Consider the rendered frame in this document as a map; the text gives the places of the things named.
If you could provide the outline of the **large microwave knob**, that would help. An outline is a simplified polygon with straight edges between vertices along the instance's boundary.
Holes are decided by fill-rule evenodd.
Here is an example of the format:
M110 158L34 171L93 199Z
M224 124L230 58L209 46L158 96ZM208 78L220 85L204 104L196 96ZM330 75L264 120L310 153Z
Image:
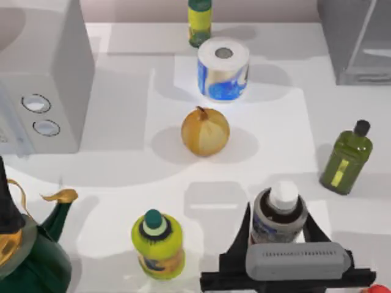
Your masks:
M22 105L30 112L42 114L50 110L50 101L42 95L31 94L21 99Z

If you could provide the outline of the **yellow-green bottle, green cap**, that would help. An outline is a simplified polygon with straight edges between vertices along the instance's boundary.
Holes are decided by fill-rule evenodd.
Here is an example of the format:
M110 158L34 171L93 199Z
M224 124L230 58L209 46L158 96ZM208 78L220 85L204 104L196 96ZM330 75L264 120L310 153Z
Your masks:
M179 222L168 214L150 209L131 230L142 270L157 280L171 280L182 273L186 254Z

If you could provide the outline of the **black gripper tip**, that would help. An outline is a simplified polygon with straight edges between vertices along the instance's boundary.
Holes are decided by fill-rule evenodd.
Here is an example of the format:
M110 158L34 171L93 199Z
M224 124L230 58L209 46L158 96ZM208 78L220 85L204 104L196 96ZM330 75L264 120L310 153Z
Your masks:
M0 234L16 234L24 226L25 220L13 202L4 161L0 156Z

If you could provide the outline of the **grey cabinet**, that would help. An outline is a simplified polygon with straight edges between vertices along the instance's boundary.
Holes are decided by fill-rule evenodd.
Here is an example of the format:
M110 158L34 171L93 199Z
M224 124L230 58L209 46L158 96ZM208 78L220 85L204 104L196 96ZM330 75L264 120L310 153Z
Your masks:
M337 85L391 85L391 0L317 0Z

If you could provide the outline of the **grey can with white cap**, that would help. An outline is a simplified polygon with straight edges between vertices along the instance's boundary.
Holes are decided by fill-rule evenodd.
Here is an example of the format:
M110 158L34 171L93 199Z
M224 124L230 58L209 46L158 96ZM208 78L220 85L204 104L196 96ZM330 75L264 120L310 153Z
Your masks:
M295 183L278 181L263 189L254 201L250 243L294 242L308 214Z

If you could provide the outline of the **pale grey rounded box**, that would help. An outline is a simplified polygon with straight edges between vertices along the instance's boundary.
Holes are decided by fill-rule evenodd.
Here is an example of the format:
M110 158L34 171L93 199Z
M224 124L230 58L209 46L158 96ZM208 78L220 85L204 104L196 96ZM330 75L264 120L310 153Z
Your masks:
M333 280L350 268L351 258L335 242L250 245L246 273L256 281Z

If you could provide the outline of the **small microwave knob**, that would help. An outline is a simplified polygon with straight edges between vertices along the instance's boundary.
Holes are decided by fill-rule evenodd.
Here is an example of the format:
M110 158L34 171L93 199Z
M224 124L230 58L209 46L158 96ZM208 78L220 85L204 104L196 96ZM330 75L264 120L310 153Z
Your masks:
M60 133L60 126L52 120L36 121L33 123L32 127L42 136L52 137Z

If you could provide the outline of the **olive green bottle, black cap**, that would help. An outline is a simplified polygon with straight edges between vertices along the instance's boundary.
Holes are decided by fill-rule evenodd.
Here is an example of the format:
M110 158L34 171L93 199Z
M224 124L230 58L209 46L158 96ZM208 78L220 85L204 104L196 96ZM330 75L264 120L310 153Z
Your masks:
M370 122L358 120L354 129L339 134L321 176L323 187L339 194L348 195L373 150L367 137Z

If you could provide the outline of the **dark green teapot, gold spout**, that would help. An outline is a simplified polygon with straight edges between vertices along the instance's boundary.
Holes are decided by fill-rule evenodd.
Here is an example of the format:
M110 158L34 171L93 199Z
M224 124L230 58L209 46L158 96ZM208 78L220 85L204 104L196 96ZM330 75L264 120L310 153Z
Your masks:
M44 196L56 205L42 223L29 212L21 213L24 228L0 234L0 293L67 293L72 264L59 239L77 198L74 189Z

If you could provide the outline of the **green bottle with yellow label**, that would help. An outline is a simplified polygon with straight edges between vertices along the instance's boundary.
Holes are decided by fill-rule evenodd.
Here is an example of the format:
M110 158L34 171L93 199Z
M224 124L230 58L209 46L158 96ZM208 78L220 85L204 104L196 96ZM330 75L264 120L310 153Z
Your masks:
M211 38L212 0L188 0L189 44L199 48Z

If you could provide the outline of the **pale microwave oven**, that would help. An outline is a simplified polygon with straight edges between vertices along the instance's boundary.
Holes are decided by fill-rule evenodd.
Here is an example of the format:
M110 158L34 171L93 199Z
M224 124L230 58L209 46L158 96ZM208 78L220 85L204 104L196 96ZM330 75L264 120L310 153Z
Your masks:
M84 129L95 62L80 0L0 0L0 154L75 153ZM21 103L39 94L36 114ZM60 133L32 127L52 120Z

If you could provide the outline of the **yellow onion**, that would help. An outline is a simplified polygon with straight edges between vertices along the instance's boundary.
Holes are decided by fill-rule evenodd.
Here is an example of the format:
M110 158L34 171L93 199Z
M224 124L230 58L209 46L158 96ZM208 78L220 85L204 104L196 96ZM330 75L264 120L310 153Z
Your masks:
M230 138L230 126L219 111L197 106L182 122L181 139L196 156L212 156L220 152Z

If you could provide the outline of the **blue wrapped toilet paper roll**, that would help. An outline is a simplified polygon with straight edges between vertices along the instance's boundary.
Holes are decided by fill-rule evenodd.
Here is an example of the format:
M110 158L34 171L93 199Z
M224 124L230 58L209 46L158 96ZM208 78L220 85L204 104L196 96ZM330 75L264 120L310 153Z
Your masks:
M249 48L228 37L205 41L197 55L197 84L202 95L215 101L234 101L246 89Z

